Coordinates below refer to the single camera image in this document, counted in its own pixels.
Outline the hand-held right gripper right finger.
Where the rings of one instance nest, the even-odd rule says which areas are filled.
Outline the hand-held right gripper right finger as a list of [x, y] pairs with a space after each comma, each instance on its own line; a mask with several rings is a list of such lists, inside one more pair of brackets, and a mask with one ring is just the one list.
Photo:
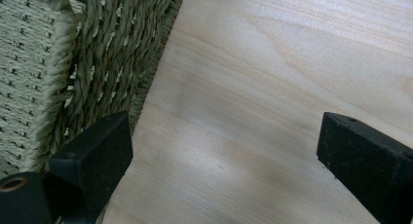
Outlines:
[[413, 221], [413, 149], [337, 113], [322, 116], [317, 156], [380, 224]]

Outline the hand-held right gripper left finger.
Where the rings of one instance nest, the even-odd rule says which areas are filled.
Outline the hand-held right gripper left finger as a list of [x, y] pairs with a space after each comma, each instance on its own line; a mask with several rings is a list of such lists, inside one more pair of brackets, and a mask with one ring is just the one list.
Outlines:
[[94, 224], [133, 157], [129, 113], [106, 116], [49, 159], [57, 215], [64, 224]]

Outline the woven seagrass basket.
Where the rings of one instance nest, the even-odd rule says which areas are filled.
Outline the woven seagrass basket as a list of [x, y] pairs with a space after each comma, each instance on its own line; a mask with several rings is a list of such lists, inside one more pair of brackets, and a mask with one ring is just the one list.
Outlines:
[[137, 120], [183, 0], [0, 0], [0, 178], [96, 120]]

